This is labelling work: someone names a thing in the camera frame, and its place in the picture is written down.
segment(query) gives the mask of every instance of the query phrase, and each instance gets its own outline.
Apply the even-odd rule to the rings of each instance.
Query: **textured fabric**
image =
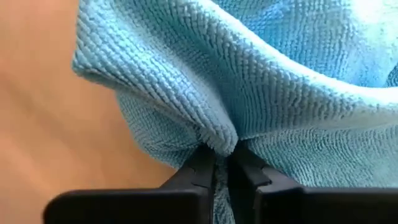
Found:
[[[305,185],[398,187],[397,18],[397,0],[81,0],[73,69],[171,166],[242,140]]]

